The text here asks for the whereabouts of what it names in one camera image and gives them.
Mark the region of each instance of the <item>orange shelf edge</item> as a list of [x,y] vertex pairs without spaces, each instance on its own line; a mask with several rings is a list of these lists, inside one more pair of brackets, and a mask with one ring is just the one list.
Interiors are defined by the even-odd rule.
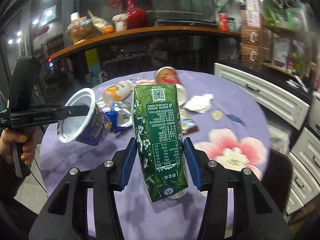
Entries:
[[81,47],[94,44],[99,41],[107,40],[110,38],[120,37],[120,36],[126,36],[130,34],[136,34],[136,33],[147,33],[147,32],[156,32],[156,31],[199,31],[199,32],[209,32],[209,33],[218,33],[223,34],[225,36],[229,36],[231,38],[240,38],[239,33],[234,32],[228,32],[228,31],[222,31],[219,29],[213,29],[213,28],[206,28],[206,27],[195,27],[195,26],[156,26],[156,27],[145,27],[145,28],[139,28],[139,29],[131,29],[131,30],[125,30],[121,32],[115,32],[110,34],[105,34],[101,36],[97,36],[91,39],[87,39],[79,44],[75,44],[72,46],[69,46],[67,48],[64,48],[54,54],[52,54],[49,58],[55,59],[57,57],[61,57],[64,54],[71,52],[75,49],[79,49]]

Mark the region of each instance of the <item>chair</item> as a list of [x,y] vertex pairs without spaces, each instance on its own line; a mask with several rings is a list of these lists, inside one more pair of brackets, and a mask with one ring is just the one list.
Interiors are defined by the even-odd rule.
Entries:
[[269,192],[281,213],[286,210],[292,173],[293,169],[289,158],[271,149],[269,164],[262,179],[262,185]]

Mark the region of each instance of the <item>crumpled foil wrapper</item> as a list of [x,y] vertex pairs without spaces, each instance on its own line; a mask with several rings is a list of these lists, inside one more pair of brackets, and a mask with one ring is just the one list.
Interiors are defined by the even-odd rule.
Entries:
[[111,106],[111,111],[118,112],[117,126],[132,126],[131,103],[124,101],[116,101]]

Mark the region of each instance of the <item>small snack wrapper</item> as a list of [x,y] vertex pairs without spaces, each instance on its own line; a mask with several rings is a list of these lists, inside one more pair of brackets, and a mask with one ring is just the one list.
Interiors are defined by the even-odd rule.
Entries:
[[196,132],[198,130],[198,126],[196,125],[195,121],[188,115],[187,111],[183,108],[179,108],[179,111],[181,118],[182,133],[188,134]]
[[117,126],[129,127],[132,126],[131,118],[131,103],[124,101],[114,102],[111,106],[112,112],[117,112]]

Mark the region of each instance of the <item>black countertop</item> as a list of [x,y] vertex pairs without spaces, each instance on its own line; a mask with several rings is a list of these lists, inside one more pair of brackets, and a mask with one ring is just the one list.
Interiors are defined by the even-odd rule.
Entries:
[[222,65],[227,65],[229,67],[236,68],[238,70],[247,72],[251,75],[262,78],[282,89],[288,91],[289,93],[295,95],[297,98],[300,98],[302,101],[306,102],[308,105],[311,105],[312,92],[310,89],[308,93],[302,91],[302,89],[297,89],[292,86],[289,86],[286,80],[294,79],[291,76],[288,76],[285,73],[277,71],[276,69],[268,67],[259,67],[242,60],[228,59],[228,60],[218,60],[217,63]]

